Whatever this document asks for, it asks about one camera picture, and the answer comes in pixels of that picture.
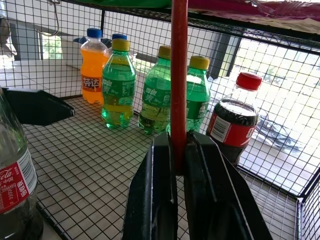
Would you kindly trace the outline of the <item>green package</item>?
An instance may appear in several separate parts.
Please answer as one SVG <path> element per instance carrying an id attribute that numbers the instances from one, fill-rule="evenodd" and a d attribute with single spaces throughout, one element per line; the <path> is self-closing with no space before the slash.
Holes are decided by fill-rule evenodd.
<path id="1" fill-rule="evenodd" d="M 78 0 L 79 2 L 103 7 L 169 8 L 172 0 Z"/>

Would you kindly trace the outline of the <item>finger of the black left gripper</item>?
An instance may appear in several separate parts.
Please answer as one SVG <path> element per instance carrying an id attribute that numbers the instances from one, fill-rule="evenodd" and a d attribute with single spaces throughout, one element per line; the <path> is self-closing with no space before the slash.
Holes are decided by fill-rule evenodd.
<path id="1" fill-rule="evenodd" d="M 21 124 L 48 126 L 75 116 L 72 106 L 44 90 L 4 87 L 1 93 Z"/>

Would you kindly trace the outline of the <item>plastic cola bottle red cap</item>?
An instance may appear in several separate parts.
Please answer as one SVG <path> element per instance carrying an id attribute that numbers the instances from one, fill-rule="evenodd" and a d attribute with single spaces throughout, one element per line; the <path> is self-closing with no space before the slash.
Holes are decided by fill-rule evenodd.
<path id="1" fill-rule="evenodd" d="M 256 95 L 262 81 L 256 74 L 241 72 L 234 90 L 214 106 L 205 132 L 234 166 L 239 163 L 258 125 Z"/>

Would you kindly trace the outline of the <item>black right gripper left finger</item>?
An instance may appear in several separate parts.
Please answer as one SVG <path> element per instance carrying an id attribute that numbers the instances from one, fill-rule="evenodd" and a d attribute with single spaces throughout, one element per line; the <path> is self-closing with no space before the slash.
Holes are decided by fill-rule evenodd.
<path id="1" fill-rule="evenodd" d="M 121 240 L 177 240 L 178 200 L 168 133 L 156 136 L 130 183 Z"/>

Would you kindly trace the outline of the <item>clear plastic bottle blue cap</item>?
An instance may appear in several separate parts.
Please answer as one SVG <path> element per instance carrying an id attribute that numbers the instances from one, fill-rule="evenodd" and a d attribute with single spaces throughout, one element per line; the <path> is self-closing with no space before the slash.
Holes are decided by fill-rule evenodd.
<path id="1" fill-rule="evenodd" d="M 103 39 L 103 43 L 107 46 L 108 48 L 108 56 L 111 57 L 112 53 L 113 53 L 113 49 L 112 49 L 112 41 L 114 39 L 123 39 L 123 40 L 127 40 L 127 36 L 121 33 L 114 33 L 111 36 L 111 39 L 108 38 L 104 38 Z"/>

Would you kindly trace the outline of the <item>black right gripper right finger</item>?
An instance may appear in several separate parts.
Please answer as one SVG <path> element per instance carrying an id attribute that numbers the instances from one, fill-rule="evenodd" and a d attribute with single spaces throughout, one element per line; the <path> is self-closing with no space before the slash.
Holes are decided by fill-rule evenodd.
<path id="1" fill-rule="evenodd" d="M 190 240 L 273 240 L 248 184 L 210 137 L 187 133 L 183 184 Z"/>

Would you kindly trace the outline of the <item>green soda bottle yellow cap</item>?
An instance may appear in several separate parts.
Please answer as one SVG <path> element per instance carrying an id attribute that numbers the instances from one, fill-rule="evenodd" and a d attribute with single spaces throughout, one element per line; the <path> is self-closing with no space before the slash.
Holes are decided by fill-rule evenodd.
<path id="1" fill-rule="evenodd" d="M 138 126 L 147 135 L 166 130 L 171 113 L 171 48 L 161 45 L 158 59 L 147 73 L 142 91 Z"/>
<path id="2" fill-rule="evenodd" d="M 208 112 L 211 91 L 206 72 L 210 60 L 200 55 L 190 58 L 186 75 L 186 130 L 199 132 Z"/>
<path id="3" fill-rule="evenodd" d="M 134 114 L 137 73 L 130 58 L 130 42 L 112 40 L 112 54 L 102 71 L 101 117 L 110 129 L 129 126 Z"/>

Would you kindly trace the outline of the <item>red vertical rod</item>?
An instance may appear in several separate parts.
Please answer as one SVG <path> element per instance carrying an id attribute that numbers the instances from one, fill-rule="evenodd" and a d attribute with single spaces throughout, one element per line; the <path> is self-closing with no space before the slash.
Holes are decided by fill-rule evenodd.
<path id="1" fill-rule="evenodd" d="M 187 142 L 187 41 L 188 0 L 172 0 L 170 135 L 174 154 L 174 168 L 178 176 L 183 175 L 183 160 Z"/>

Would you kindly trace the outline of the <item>orange soda bottle blue cap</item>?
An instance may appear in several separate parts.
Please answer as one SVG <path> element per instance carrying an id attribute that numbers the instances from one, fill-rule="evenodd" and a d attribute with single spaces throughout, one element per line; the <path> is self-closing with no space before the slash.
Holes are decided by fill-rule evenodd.
<path id="1" fill-rule="evenodd" d="M 98 28 L 87 29 L 87 40 L 82 44 L 81 90 L 83 98 L 90 104 L 103 104 L 102 75 L 110 54 L 102 42 L 102 31 Z"/>

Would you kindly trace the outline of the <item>red snack package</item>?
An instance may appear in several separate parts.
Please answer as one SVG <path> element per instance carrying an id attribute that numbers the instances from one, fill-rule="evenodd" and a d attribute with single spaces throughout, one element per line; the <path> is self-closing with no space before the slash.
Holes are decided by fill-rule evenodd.
<path id="1" fill-rule="evenodd" d="M 320 0 L 189 0 L 188 8 L 243 22 L 320 26 Z"/>

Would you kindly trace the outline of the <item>glass cola bottle red label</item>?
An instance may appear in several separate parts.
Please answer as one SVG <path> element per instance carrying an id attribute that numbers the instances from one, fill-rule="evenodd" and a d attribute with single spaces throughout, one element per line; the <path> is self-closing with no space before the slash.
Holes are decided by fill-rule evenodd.
<path id="1" fill-rule="evenodd" d="M 37 185 L 26 135 L 0 87 L 0 240 L 41 240 Z"/>

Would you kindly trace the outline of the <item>metal S hook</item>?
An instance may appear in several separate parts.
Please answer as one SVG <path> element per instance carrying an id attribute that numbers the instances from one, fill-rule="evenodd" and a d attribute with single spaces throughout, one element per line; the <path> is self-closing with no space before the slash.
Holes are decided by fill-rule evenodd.
<path id="1" fill-rule="evenodd" d="M 61 3 L 61 0 L 45 0 L 48 2 L 48 4 L 50 6 L 53 6 L 54 8 L 54 19 L 56 21 L 56 30 L 52 33 L 47 33 L 44 31 L 40 31 L 39 29 L 35 29 L 34 31 L 38 34 L 44 35 L 46 37 L 53 37 L 56 36 L 59 31 L 60 31 L 60 22 L 59 22 L 59 17 L 58 17 L 58 10 L 57 10 L 57 6 Z"/>

